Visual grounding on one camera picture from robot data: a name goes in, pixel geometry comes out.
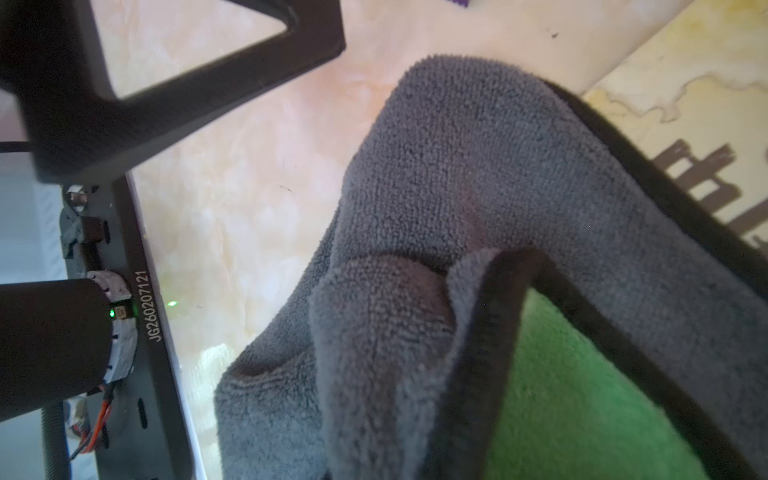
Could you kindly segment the grey green microfibre cloth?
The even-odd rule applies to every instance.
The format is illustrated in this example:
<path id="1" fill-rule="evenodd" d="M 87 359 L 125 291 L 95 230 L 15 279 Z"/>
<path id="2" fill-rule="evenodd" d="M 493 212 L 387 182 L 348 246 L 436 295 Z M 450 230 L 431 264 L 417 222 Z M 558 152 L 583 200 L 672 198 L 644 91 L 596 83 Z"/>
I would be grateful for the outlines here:
<path id="1" fill-rule="evenodd" d="M 763 479 L 767 262 L 578 97 L 431 57 L 214 405 L 226 479 Z"/>

